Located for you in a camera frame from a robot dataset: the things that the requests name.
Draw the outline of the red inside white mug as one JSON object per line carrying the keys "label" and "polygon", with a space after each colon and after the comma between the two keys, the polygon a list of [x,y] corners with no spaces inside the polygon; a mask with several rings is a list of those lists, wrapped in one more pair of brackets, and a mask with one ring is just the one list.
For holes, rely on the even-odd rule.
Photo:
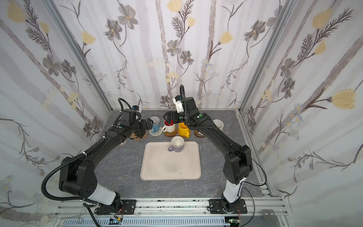
{"label": "red inside white mug", "polygon": [[163,132],[172,133],[175,130],[176,130],[176,125],[173,122],[168,123],[167,121],[164,121],[164,127],[162,128]]}

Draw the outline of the light blue mug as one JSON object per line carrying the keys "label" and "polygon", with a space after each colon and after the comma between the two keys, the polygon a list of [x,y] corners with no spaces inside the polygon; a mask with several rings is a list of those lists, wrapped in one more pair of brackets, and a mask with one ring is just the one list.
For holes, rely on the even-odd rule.
{"label": "light blue mug", "polygon": [[151,129],[152,133],[159,132],[159,130],[160,130],[160,118],[157,117],[157,116],[152,116],[150,119],[153,121],[152,129]]}

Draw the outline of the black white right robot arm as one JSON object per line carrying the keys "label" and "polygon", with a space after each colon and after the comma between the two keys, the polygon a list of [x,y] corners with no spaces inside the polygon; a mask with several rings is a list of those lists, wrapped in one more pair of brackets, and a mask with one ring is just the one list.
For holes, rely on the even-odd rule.
{"label": "black white right robot arm", "polygon": [[225,162],[223,173],[227,179],[221,196],[225,212],[236,208],[241,197],[242,186],[253,170],[251,150],[230,139],[206,113],[200,113],[192,97],[176,96],[173,99],[176,110],[167,112],[163,118],[168,123],[184,123],[188,129],[201,132],[222,153]]}

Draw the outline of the cork paw print coaster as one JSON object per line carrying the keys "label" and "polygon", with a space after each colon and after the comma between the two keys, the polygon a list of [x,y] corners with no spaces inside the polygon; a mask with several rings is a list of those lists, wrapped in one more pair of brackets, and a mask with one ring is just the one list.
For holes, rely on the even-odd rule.
{"label": "cork paw print coaster", "polygon": [[133,132],[131,136],[129,136],[130,140],[140,141],[141,139],[145,139],[147,137],[146,132]]}

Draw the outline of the yellow mug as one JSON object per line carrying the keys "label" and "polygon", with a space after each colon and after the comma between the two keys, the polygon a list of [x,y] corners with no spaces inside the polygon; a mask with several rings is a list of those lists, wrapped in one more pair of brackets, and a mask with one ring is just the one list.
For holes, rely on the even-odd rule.
{"label": "yellow mug", "polygon": [[191,130],[184,123],[179,123],[178,134],[183,138],[189,138],[191,136]]}

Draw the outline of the glossy dark brown round coaster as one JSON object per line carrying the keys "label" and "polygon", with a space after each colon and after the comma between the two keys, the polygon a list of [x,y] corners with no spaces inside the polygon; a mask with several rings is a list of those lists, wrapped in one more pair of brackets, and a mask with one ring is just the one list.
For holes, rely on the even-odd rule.
{"label": "glossy dark brown round coaster", "polygon": [[198,138],[204,138],[205,137],[205,135],[203,135],[202,133],[200,133],[199,131],[197,131],[197,130],[195,130],[194,131],[194,135],[196,136],[196,137],[198,137]]}

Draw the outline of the white grey small mug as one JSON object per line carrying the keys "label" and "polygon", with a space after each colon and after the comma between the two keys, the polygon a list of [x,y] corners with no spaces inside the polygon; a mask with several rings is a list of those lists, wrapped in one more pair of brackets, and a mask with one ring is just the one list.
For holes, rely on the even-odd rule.
{"label": "white grey small mug", "polygon": [[171,146],[168,148],[168,151],[181,152],[184,147],[184,139],[183,137],[176,136],[171,140]]}

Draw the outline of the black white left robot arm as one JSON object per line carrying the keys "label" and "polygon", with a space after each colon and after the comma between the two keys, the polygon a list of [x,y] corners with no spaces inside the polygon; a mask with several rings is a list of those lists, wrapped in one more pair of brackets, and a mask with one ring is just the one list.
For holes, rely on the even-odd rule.
{"label": "black white left robot arm", "polygon": [[121,111],[102,139],[82,153],[79,159],[65,158],[62,161],[59,189],[79,200],[97,203],[97,215],[118,213],[124,207],[120,194],[103,187],[97,180],[95,169],[110,151],[131,136],[144,137],[153,123],[150,118],[142,119],[137,110]]}

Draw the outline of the woven rattan round coaster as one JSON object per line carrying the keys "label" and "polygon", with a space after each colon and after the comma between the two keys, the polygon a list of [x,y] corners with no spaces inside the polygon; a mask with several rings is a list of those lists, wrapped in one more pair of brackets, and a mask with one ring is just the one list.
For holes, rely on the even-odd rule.
{"label": "woven rattan round coaster", "polygon": [[189,138],[191,135],[191,131],[182,129],[181,131],[178,131],[178,135],[183,138]]}

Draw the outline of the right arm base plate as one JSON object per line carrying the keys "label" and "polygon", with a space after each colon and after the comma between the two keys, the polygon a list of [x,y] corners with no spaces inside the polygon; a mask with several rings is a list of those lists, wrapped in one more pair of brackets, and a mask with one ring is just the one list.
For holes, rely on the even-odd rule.
{"label": "right arm base plate", "polygon": [[228,203],[224,199],[210,199],[207,210],[211,214],[247,214],[247,206],[244,199],[238,199]]}

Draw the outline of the brown round wooden coaster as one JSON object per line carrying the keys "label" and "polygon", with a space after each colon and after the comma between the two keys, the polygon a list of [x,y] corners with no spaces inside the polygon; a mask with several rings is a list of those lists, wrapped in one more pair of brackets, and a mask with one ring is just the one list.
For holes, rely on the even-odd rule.
{"label": "brown round wooden coaster", "polygon": [[176,135],[177,135],[177,133],[178,133],[178,129],[175,129],[173,132],[167,132],[167,131],[163,132],[163,134],[164,134],[166,137],[174,137],[174,136],[176,136]]}

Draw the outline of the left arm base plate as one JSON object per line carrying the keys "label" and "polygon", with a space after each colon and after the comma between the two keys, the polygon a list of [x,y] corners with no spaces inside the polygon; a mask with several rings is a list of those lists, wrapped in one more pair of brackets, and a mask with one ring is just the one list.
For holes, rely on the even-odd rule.
{"label": "left arm base plate", "polygon": [[133,215],[136,200],[116,199],[111,205],[100,204],[95,209],[96,215]]}

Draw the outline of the white grey round coaster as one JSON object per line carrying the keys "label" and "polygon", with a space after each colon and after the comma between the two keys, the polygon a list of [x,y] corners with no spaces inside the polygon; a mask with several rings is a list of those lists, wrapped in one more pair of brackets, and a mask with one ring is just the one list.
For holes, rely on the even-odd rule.
{"label": "white grey round coaster", "polygon": [[148,132],[149,132],[149,134],[151,136],[157,137],[157,136],[160,136],[163,133],[163,130],[162,130],[162,128],[159,128],[159,130],[156,131],[156,132],[153,132],[153,130],[149,130]]}

